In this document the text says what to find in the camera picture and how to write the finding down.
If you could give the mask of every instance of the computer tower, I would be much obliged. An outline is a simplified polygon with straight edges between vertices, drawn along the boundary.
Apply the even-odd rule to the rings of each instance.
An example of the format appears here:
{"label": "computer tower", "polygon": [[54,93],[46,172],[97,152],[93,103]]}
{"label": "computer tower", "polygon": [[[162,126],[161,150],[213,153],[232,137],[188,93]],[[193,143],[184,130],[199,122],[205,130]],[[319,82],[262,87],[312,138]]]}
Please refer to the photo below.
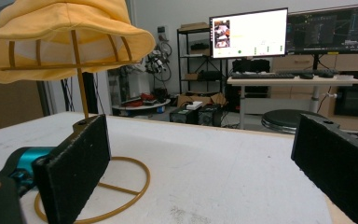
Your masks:
{"label": "computer tower", "polygon": [[222,114],[221,105],[205,105],[199,111],[199,125],[221,127]]}
{"label": "computer tower", "polygon": [[198,124],[198,110],[189,110],[185,106],[179,107],[170,113],[170,122]]}

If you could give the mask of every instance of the hat stand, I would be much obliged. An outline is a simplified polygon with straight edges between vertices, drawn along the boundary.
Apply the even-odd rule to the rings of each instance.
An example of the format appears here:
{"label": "hat stand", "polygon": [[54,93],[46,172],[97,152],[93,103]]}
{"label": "hat stand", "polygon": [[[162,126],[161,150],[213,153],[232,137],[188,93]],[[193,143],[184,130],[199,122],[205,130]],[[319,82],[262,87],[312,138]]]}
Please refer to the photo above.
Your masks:
{"label": "hat stand", "polygon": [[[40,46],[41,46],[41,40],[36,40],[36,61],[37,61],[37,65],[25,65],[25,66],[16,66],[15,63],[15,53],[14,53],[14,49],[15,49],[15,41],[9,41],[9,51],[8,51],[8,58],[9,58],[9,64],[10,67],[1,67],[0,70],[2,71],[21,71],[21,70],[48,70],[48,69],[63,69],[63,68],[75,68],[77,71],[77,77],[78,77],[78,82],[79,82],[79,89],[80,89],[80,96],[81,96],[81,101],[82,101],[82,105],[83,105],[83,112],[84,112],[84,116],[85,119],[87,119],[89,117],[89,110],[88,110],[88,106],[87,106],[87,98],[86,98],[86,92],[85,92],[85,88],[84,88],[84,82],[83,82],[83,74],[82,74],[82,68],[85,67],[94,67],[94,66],[121,66],[121,65],[126,65],[126,64],[130,64],[130,63],[137,63],[136,61],[132,60],[132,56],[131,56],[131,50],[130,47],[127,43],[127,40],[124,36],[121,36],[121,40],[124,43],[124,47],[126,48],[129,60],[128,61],[120,61],[117,55],[117,48],[116,45],[112,39],[111,35],[106,35],[107,38],[109,39],[111,45],[112,45],[112,49],[115,55],[115,61],[114,62],[103,62],[103,63],[82,63],[80,61],[80,55],[79,55],[79,49],[78,49],[78,41],[77,41],[77,36],[76,36],[76,31],[72,30],[71,31],[71,39],[72,39],[72,43],[73,43],[73,53],[75,55],[75,63],[63,63],[63,64],[53,64],[53,65],[43,65],[42,64],[42,60],[41,60],[41,54],[40,54]],[[98,183],[98,186],[106,188],[106,189],[112,189],[112,190],[117,190],[117,191],[121,191],[124,193],[128,193],[131,195],[134,195],[134,197],[127,203],[125,203],[124,205],[120,206],[119,208],[108,212],[106,214],[100,215],[98,217],[92,217],[92,218],[88,218],[88,219],[83,219],[83,220],[77,220],[75,223],[94,223],[97,221],[101,221],[104,219],[107,219],[109,217],[112,217],[124,210],[126,210],[127,208],[129,208],[130,206],[132,206],[134,203],[136,203],[146,192],[149,183],[150,183],[150,171],[147,168],[146,165],[144,165],[142,162],[137,161],[135,159],[132,158],[127,158],[127,157],[112,157],[111,161],[127,161],[127,162],[131,162],[134,164],[137,164],[138,166],[140,166],[144,171],[145,171],[145,175],[146,175],[146,181],[144,184],[144,187],[142,188],[141,191],[134,191],[134,190],[130,190],[130,189],[124,189],[124,188],[120,188],[120,187],[116,187],[116,186],[112,186],[112,185],[108,185],[108,184],[104,184],[104,183]],[[36,195],[35,201],[34,201],[34,209],[37,213],[37,215],[43,219],[44,221],[48,221],[47,216],[41,211],[40,208],[40,194],[38,193]]]}

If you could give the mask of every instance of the monitor screen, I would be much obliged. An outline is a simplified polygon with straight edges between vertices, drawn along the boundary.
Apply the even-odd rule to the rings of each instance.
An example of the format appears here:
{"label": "monitor screen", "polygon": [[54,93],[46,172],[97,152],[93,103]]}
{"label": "monitor screen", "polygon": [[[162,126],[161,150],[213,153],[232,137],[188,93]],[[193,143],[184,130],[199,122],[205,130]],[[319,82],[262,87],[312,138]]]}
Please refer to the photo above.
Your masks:
{"label": "monitor screen", "polygon": [[287,8],[210,18],[213,58],[285,54]]}
{"label": "monitor screen", "polygon": [[358,53],[358,5],[290,13],[288,54]]}

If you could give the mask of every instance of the round stool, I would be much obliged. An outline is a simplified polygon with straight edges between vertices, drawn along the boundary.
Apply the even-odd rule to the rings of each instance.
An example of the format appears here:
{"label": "round stool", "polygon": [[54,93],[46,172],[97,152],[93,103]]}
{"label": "round stool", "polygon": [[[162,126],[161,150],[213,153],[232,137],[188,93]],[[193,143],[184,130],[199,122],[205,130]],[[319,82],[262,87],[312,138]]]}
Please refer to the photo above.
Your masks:
{"label": "round stool", "polygon": [[271,110],[263,115],[261,123],[264,127],[280,133],[296,133],[300,122],[300,114],[308,114],[324,118],[324,116],[307,110],[279,109]]}

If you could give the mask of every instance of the yellow bucket hat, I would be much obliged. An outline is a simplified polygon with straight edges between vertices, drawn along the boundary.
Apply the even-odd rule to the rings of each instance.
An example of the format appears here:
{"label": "yellow bucket hat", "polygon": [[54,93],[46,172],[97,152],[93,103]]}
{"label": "yellow bucket hat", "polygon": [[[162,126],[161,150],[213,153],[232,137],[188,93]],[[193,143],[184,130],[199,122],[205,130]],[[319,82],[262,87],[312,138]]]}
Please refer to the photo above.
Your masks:
{"label": "yellow bucket hat", "polygon": [[124,0],[17,0],[0,13],[0,83],[117,68],[154,47]]}

